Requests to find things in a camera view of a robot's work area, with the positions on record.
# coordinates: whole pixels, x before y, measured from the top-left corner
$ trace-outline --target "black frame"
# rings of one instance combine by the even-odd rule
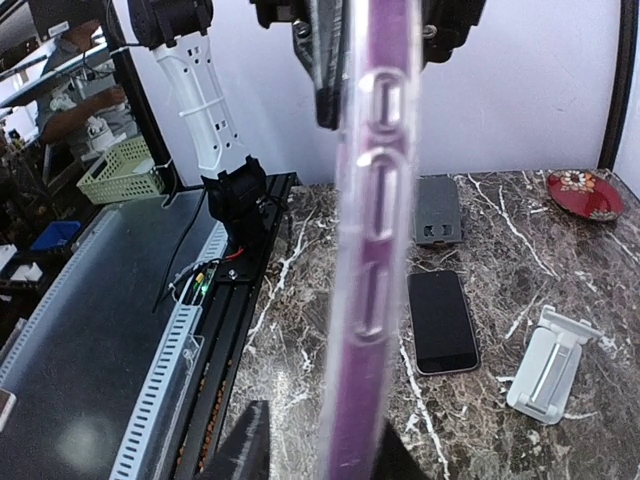
[[[4,22],[7,18],[13,15],[22,5],[27,3],[27,0],[5,0],[0,3],[0,23]]]
[[[286,204],[289,190],[296,182],[296,175],[284,174],[267,178],[267,191],[271,197]],[[218,400],[218,391],[225,388],[218,404],[218,421],[211,433],[210,454],[216,450],[224,423],[225,412],[231,397],[233,382],[238,371],[245,339],[260,295],[264,272],[269,264],[284,212],[275,205],[269,207],[272,216],[266,238],[266,248],[258,259],[259,268],[250,281],[218,281],[210,289],[204,311],[206,316],[196,330],[203,337],[200,355],[187,387],[185,402],[181,406],[176,426],[171,434],[167,452],[162,460],[160,478],[193,480],[199,470],[200,450],[207,434],[212,412]],[[205,378],[201,392],[200,381]]]
[[[613,169],[627,117],[638,38],[638,0],[621,0],[616,73],[598,168]]]
[[[73,29],[96,18],[101,0],[28,0],[33,24],[43,40],[49,40],[66,29]]]

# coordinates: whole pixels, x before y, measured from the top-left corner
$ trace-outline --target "marble surface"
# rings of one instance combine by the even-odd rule
[[[412,247],[407,270],[459,273],[482,366],[420,377],[405,309],[389,417],[406,447],[438,479],[640,478],[640,204],[613,177],[627,212],[615,224],[593,224],[549,199],[543,172],[454,179],[464,242]],[[335,204],[331,187],[292,191],[225,420],[226,434],[249,401],[270,401],[274,479],[315,471]],[[545,304],[605,333],[584,348],[565,418],[555,426],[506,405]]]

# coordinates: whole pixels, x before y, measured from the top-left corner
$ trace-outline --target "white wall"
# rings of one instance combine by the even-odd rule
[[[640,49],[636,51],[633,83],[622,132],[620,149],[613,171],[640,198]]]
[[[126,0],[115,0],[127,38]],[[590,168],[604,134],[618,38],[609,0],[487,0],[480,26],[422,74],[422,173]],[[216,0],[213,60],[236,125],[268,172],[333,179],[336,135],[314,120],[290,28],[263,30],[248,1]],[[195,153],[151,54],[135,62],[172,156],[199,183]]]

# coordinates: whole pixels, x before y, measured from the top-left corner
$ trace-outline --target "red plate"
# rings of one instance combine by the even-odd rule
[[[563,209],[596,222],[610,222],[624,211],[616,189],[591,172],[552,173],[547,178],[547,190]]]

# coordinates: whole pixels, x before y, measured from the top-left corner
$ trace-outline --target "hand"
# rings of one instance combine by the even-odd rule
[[[119,105],[126,100],[127,96],[124,94],[122,87],[107,88],[96,95],[98,110]]]

